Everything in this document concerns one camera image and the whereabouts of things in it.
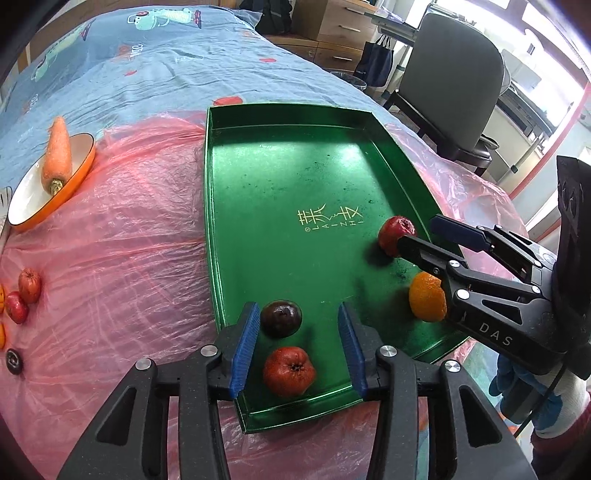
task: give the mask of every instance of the red apple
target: red apple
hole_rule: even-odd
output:
[[[6,295],[4,308],[14,323],[19,325],[23,323],[27,319],[27,315],[29,315],[29,307],[27,307],[27,304],[22,300],[17,291],[12,291]]]
[[[404,235],[416,236],[413,223],[406,217],[397,215],[386,220],[379,229],[378,243],[390,257],[398,256],[398,239]]]
[[[36,303],[41,296],[41,277],[32,268],[25,268],[18,276],[18,292],[28,304]]]
[[[316,370],[304,350],[284,346],[267,357],[262,379],[278,397],[299,397],[316,380]]]

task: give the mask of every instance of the printed logo on tray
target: printed logo on tray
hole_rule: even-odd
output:
[[[359,213],[359,207],[340,207],[340,211],[333,215],[327,216],[324,214],[326,204],[316,210],[298,210],[297,216],[300,224],[304,227],[304,231],[311,232],[312,230],[320,230],[320,228],[334,228],[341,226],[355,226],[363,223],[363,215]]]

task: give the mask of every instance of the wooden bed frame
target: wooden bed frame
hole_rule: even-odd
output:
[[[85,0],[49,22],[35,34],[18,58],[18,71],[27,68],[49,45],[70,30],[100,14],[121,8],[140,8],[149,5],[217,5],[236,8],[239,3],[240,0]]]

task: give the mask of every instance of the green tray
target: green tray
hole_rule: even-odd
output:
[[[466,340],[444,323],[416,320],[408,286],[419,269],[377,246],[383,222],[426,222],[441,213],[414,167],[369,112],[282,103],[212,107],[207,113],[205,218],[209,274],[218,329],[256,301],[296,302],[294,335],[260,334],[236,406],[245,433],[309,420],[354,405],[337,330],[347,300],[382,340],[434,362]],[[457,245],[444,247],[460,255]],[[316,382],[282,400],[262,382],[267,356],[302,347]]]

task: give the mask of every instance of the bed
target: bed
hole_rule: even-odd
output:
[[[369,96],[261,37],[257,20],[211,6],[102,14],[39,55],[3,105],[0,168],[12,188],[43,153],[55,116],[66,118],[70,135],[99,141],[76,195],[34,229],[11,234],[0,258],[6,291],[27,266],[45,282],[26,325],[2,319],[26,366],[21,377],[0,368],[0,414],[48,480],[136,359],[184,358],[215,337],[202,212],[208,107],[294,102],[371,111],[444,214],[527,234],[502,190],[438,157]],[[508,275],[485,256],[466,255],[473,268]],[[493,355],[478,355],[484,384]],[[220,418],[233,478],[263,470],[269,478],[356,479],[367,470],[377,407],[248,436],[231,404]],[[173,406],[171,439],[175,432]],[[170,478],[178,478],[169,442]]]

